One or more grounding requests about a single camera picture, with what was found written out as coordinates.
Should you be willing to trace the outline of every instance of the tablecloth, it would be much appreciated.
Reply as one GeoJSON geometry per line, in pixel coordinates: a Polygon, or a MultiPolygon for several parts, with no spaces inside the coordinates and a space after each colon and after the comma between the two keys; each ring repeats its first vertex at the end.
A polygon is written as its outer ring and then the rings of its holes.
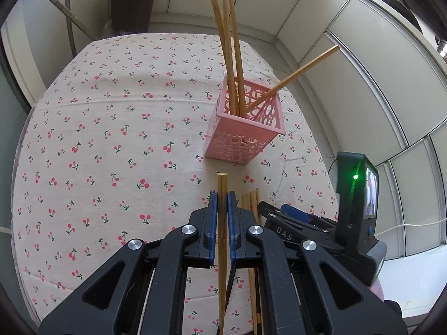
{"type": "MultiPolygon", "coordinates": [[[[277,82],[256,51],[241,49],[247,79],[277,82]]],[[[273,205],[337,219],[323,159],[286,89],[285,136],[246,166],[204,158],[224,69],[214,35],[114,37],[88,45],[35,104],[17,149],[12,229],[37,322],[129,239],[154,241],[187,223],[207,206],[219,171],[238,197],[260,188],[273,205]]],[[[215,334],[217,274],[217,265],[189,270],[184,334],[215,334]]],[[[247,271],[235,281],[225,334],[253,328],[247,271]]]]}

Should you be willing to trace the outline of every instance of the pink basket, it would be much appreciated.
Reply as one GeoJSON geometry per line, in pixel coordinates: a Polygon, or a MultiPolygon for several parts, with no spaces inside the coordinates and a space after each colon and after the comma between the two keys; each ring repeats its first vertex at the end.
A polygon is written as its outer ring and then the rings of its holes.
{"type": "MultiPolygon", "coordinates": [[[[249,80],[244,82],[247,106],[271,88],[249,80]]],[[[208,126],[205,156],[246,165],[278,134],[286,134],[279,95],[247,112],[247,118],[230,115],[225,74],[208,126]]]]}

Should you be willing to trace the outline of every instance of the device screen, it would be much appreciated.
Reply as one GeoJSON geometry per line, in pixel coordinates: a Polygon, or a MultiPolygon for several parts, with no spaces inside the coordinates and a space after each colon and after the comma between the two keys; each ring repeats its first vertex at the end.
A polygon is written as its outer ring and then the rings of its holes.
{"type": "Polygon", "coordinates": [[[377,175],[369,167],[366,168],[365,206],[363,218],[375,217],[377,213],[377,199],[379,194],[377,175]]]}

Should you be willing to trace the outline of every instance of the silver bolt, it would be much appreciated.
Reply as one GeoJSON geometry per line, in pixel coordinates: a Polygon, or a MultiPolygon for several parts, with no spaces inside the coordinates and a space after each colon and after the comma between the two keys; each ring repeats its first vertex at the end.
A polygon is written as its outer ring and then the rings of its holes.
{"type": "Polygon", "coordinates": [[[127,246],[132,250],[139,249],[142,246],[142,242],[139,239],[132,239],[127,246]]]}
{"type": "Polygon", "coordinates": [[[193,234],[195,232],[195,226],[191,224],[186,224],[185,226],[183,226],[182,232],[184,234],[193,234]]]}
{"type": "Polygon", "coordinates": [[[253,235],[259,235],[264,231],[264,229],[261,226],[251,226],[249,231],[253,235]]]}
{"type": "Polygon", "coordinates": [[[317,249],[317,244],[314,241],[307,240],[303,242],[303,248],[305,250],[315,250],[317,249]]]}

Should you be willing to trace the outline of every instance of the triangular cutout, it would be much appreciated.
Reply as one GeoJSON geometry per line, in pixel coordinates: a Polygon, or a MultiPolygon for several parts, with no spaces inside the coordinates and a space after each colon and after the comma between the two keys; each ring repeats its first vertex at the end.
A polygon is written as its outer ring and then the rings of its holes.
{"type": "Polygon", "coordinates": [[[84,302],[105,310],[109,307],[113,292],[124,269],[124,262],[116,263],[82,296],[84,302]]]}
{"type": "Polygon", "coordinates": [[[327,263],[320,264],[321,271],[325,276],[334,298],[335,304],[339,310],[347,309],[348,307],[359,303],[362,300],[361,295],[354,290],[334,269],[327,263]]]}

